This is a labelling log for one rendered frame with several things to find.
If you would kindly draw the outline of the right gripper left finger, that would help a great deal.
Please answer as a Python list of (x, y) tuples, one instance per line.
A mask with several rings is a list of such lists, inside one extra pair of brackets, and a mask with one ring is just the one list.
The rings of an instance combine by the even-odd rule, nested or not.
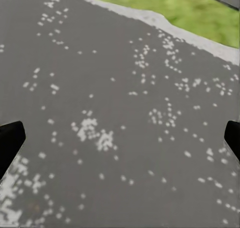
[(26, 140), (22, 121), (0, 126), (0, 181)]

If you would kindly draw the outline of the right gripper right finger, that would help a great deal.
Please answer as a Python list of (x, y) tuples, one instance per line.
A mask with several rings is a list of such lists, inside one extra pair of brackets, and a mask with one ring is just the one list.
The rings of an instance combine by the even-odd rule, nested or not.
[(229, 147), (240, 160), (240, 123), (235, 121), (229, 121), (226, 124), (224, 133), (224, 139), (228, 143)]

